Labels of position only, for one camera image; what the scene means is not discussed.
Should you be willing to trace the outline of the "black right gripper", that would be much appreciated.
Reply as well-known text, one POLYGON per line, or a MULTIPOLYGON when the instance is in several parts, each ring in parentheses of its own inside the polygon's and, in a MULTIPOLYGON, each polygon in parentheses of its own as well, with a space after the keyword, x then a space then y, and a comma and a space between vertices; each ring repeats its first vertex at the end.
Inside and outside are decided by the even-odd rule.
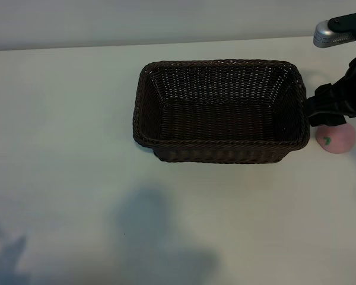
POLYGON ((311 127, 346 124, 345 117, 356 118, 356 58, 349 63, 346 74, 334 84, 319 86, 305 103, 311 127))

